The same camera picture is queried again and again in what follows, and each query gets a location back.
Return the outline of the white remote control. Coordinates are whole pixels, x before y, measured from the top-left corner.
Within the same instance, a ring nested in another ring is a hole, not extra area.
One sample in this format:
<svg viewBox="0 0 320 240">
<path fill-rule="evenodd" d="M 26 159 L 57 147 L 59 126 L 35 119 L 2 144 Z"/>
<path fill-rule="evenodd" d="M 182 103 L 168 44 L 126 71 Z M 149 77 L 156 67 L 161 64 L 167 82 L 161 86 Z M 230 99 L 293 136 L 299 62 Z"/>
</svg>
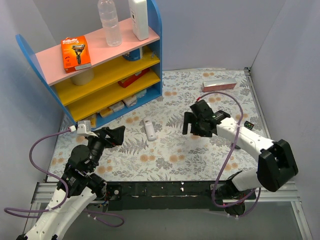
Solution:
<svg viewBox="0 0 320 240">
<path fill-rule="evenodd" d="M 148 141 L 155 141 L 157 139 L 156 132 L 153 123 L 150 118 L 146 117 L 143 119 L 143 125 Z"/>
</svg>

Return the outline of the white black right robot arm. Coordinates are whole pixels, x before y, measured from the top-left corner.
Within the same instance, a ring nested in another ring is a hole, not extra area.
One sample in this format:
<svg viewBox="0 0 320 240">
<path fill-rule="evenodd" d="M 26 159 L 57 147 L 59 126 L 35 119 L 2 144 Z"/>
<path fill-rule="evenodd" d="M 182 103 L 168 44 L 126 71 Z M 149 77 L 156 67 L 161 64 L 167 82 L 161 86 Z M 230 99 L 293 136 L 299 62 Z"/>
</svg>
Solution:
<svg viewBox="0 0 320 240">
<path fill-rule="evenodd" d="M 182 133 L 191 133 L 200 137 L 211 138 L 213 135 L 236 141 L 236 145 L 257 161 L 257 168 L 245 170 L 229 178 L 226 186 L 227 195 L 237 199 L 246 190 L 265 188 L 276 192 L 299 170 L 290 144 L 281 139 L 274 141 L 239 126 L 228 113 L 211 107 L 200 100 L 184 113 Z"/>
</svg>

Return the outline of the black TV remote control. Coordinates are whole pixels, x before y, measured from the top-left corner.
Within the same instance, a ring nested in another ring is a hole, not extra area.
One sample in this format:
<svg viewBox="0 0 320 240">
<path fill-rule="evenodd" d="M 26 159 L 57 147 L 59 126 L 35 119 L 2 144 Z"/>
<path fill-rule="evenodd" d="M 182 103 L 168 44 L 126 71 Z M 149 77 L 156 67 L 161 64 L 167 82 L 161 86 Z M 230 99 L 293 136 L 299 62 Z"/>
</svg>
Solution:
<svg viewBox="0 0 320 240">
<path fill-rule="evenodd" d="M 249 130 L 252 130 L 254 128 L 254 126 L 255 125 L 253 123 L 249 122 L 249 121 L 245 121 L 244 122 L 244 127 L 249 129 Z"/>
</svg>

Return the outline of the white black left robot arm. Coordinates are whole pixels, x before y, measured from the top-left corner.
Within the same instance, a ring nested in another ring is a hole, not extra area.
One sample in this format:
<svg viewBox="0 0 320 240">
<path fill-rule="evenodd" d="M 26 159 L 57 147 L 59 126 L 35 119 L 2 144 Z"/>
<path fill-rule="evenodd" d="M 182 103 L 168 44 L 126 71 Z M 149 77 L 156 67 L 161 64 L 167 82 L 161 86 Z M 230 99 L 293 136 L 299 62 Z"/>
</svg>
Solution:
<svg viewBox="0 0 320 240">
<path fill-rule="evenodd" d="M 121 187 L 109 185 L 95 174 L 105 149 L 124 142 L 125 126 L 91 130 L 90 123 L 79 121 L 65 130 L 87 139 L 71 151 L 63 175 L 47 207 L 40 211 L 34 226 L 17 237 L 19 240 L 61 240 L 71 224 L 94 200 L 108 202 L 120 197 Z"/>
</svg>

